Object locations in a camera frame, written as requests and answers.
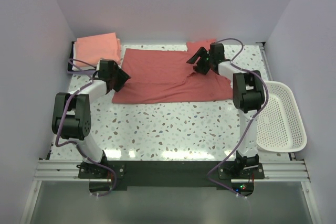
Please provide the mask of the red t-shirt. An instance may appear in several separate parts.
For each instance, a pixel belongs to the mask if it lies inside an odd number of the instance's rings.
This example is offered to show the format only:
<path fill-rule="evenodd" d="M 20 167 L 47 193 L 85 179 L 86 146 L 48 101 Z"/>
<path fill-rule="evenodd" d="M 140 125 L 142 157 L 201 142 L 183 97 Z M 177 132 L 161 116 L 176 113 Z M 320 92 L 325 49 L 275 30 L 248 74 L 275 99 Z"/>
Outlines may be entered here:
<path fill-rule="evenodd" d="M 197 73 L 187 61 L 215 39 L 187 42 L 186 51 L 126 49 L 122 69 L 130 76 L 114 104 L 155 104 L 230 100 L 230 81 L 213 71 Z"/>

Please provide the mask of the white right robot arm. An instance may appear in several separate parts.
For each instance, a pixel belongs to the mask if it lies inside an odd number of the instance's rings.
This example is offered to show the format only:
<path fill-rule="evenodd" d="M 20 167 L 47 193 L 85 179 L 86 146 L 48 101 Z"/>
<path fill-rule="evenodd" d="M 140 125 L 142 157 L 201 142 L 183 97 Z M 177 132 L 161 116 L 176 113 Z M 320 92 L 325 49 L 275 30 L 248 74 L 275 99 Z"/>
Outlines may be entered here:
<path fill-rule="evenodd" d="M 200 47 L 187 61 L 203 75 L 210 70 L 232 83 L 233 104 L 239 112 L 240 139 L 233 149 L 236 159 L 257 158 L 257 124 L 260 112 L 268 102 L 268 90 L 258 70 L 247 70 L 226 59 L 224 45 L 210 44 L 209 50 Z"/>

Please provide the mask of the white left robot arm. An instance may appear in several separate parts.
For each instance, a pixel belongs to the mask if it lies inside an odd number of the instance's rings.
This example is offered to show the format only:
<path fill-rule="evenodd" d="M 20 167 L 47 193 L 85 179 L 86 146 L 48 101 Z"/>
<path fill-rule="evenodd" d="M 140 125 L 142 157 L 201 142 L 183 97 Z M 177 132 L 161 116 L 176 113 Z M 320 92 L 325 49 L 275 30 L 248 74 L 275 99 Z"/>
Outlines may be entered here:
<path fill-rule="evenodd" d="M 113 60 L 101 59 L 89 82 L 70 93 L 55 96 L 52 131 L 55 146 L 73 145 L 97 178 L 108 174 L 109 165 L 102 160 L 104 151 L 98 147 L 91 134 L 91 103 L 110 91 L 119 92 L 131 77 Z"/>

